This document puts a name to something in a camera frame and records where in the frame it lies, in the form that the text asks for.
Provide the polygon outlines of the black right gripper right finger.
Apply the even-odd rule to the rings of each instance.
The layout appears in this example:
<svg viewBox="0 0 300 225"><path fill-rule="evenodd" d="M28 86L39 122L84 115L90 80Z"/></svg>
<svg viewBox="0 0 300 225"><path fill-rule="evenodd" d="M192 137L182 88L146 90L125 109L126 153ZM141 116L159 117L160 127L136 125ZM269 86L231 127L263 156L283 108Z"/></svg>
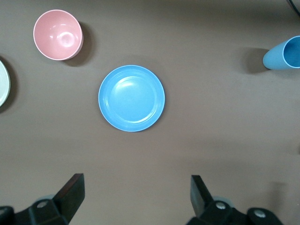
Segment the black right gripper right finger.
<svg viewBox="0 0 300 225"><path fill-rule="evenodd" d="M189 225L246 225L247 216L222 200L214 200L201 176L192 175L190 200L195 217Z"/></svg>

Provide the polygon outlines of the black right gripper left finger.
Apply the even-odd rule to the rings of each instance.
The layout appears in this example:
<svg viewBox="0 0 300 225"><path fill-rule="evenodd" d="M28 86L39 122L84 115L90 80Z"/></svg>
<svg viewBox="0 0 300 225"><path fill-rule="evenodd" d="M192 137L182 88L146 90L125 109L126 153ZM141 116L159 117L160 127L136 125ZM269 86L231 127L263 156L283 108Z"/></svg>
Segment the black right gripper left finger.
<svg viewBox="0 0 300 225"><path fill-rule="evenodd" d="M15 214L16 225L68 225L84 201L84 175L74 174L54 195L38 198Z"/></svg>

